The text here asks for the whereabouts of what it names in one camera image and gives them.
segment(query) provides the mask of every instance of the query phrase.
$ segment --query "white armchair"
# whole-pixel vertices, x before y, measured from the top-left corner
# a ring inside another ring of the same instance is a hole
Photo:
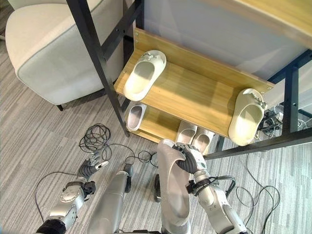
[[[17,77],[54,105],[103,88],[66,0],[9,0],[15,11],[6,46]],[[122,17],[120,0],[88,0],[100,43]],[[107,61],[108,78],[123,67],[122,43]]]

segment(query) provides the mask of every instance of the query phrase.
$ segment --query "white slipper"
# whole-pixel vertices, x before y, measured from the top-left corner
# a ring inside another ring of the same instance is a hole
[[[191,144],[196,130],[196,125],[181,121],[175,141],[183,144]]]
[[[142,100],[165,69],[166,56],[159,50],[150,50],[136,63],[124,88],[125,96],[132,101]]]
[[[229,126],[229,137],[237,145],[248,145],[254,139],[267,104],[255,89],[242,90],[235,103],[235,109]]]
[[[127,120],[127,128],[129,130],[136,131],[139,129],[145,110],[146,105],[144,104],[138,104],[131,107]]]
[[[215,134],[213,132],[205,128],[198,127],[192,141],[192,145],[195,146],[195,148],[197,148],[202,153],[202,155],[207,155],[214,135]]]

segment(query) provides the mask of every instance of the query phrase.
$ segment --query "shoe rack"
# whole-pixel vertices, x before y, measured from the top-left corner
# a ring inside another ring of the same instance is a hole
[[[144,52],[160,50],[167,65],[141,101],[148,106],[139,136],[159,142],[174,140],[181,120],[228,137],[235,100],[245,88],[265,93],[273,84],[234,67],[193,52],[164,38],[135,29],[135,50],[114,87],[124,95],[124,85]]]

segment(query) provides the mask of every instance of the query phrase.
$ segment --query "white wall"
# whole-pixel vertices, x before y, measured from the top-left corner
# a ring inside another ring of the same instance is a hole
[[[145,0],[145,30],[268,79],[306,48],[198,0]]]

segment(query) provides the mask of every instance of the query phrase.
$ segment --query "wheel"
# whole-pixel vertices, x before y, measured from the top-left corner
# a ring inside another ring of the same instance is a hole
[[[155,176],[155,180],[154,180],[154,200],[155,202],[161,201],[159,174]]]
[[[128,173],[127,176],[127,184],[126,184],[126,188],[125,188],[125,193],[129,193],[131,190],[131,177],[133,175],[133,168],[131,164],[126,164],[123,168],[123,170]]]

